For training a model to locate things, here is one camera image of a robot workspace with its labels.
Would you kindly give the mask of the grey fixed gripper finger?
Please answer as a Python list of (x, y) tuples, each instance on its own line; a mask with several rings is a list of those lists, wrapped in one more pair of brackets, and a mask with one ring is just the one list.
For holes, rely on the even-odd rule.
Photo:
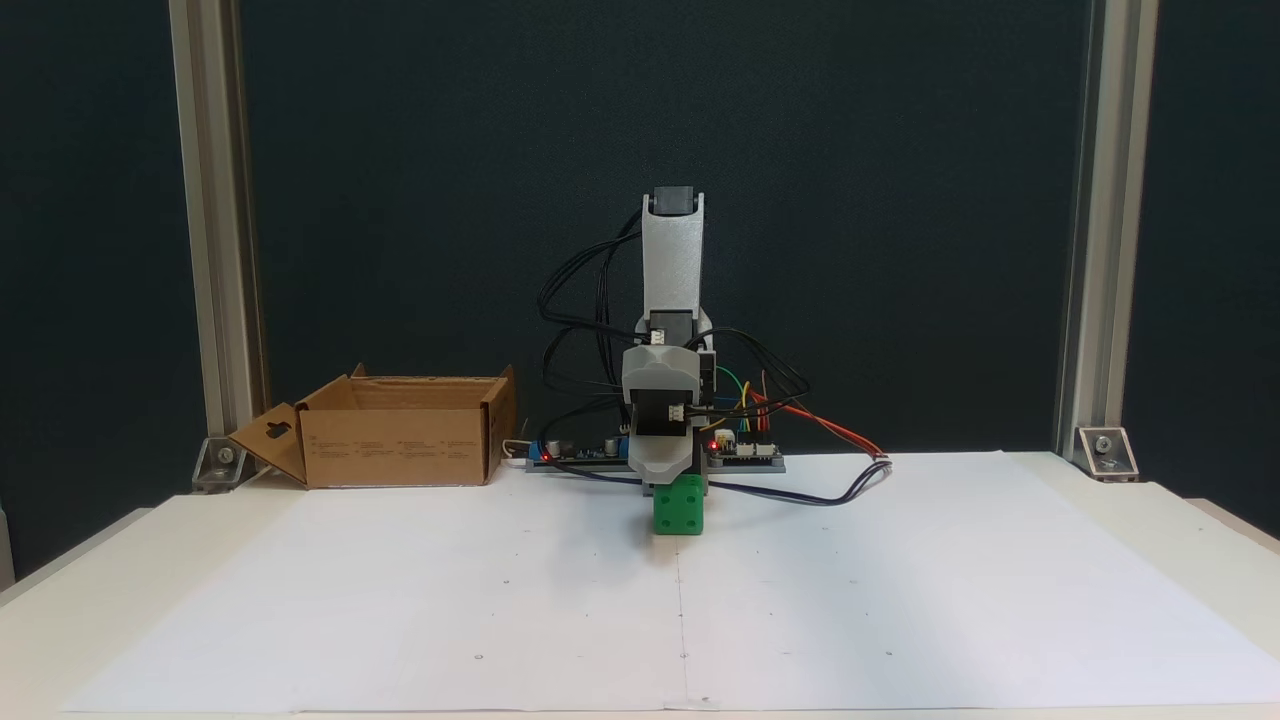
[(644, 484), (669, 486), (695, 464), (695, 429), (687, 407), (685, 415), (689, 420), (685, 437), (637, 437), (635, 407), (630, 432), (630, 469)]

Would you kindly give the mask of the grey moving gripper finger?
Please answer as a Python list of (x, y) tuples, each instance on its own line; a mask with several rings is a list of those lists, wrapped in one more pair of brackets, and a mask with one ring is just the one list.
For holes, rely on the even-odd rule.
[(701, 398), (701, 361), (698, 352), (672, 345), (636, 345), (622, 354), (622, 389), (627, 404), (640, 391), (680, 391)]

